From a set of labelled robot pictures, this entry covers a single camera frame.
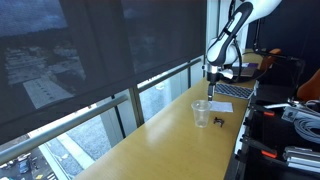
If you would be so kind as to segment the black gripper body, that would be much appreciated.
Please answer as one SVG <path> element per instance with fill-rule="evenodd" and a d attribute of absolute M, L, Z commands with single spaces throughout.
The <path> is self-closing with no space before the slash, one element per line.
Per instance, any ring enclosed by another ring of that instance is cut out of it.
<path fill-rule="evenodd" d="M 212 66 L 210 64 L 206 65 L 206 72 L 207 72 L 207 80 L 211 84 L 216 84 L 216 82 L 219 80 L 219 67 L 218 66 Z"/>

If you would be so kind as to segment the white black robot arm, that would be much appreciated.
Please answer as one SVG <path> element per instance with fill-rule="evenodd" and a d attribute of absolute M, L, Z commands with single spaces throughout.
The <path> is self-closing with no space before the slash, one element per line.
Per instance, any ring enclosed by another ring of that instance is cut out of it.
<path fill-rule="evenodd" d="M 266 17 L 280 4 L 282 0 L 244 0 L 230 15 L 227 23 L 217 38 L 211 40 L 206 52 L 205 71 L 207 72 L 208 100 L 215 94 L 216 84 L 221 76 L 233 78 L 232 71 L 224 65 L 232 64 L 241 59 L 240 48 L 231 44 L 239 32 L 251 22 Z"/>

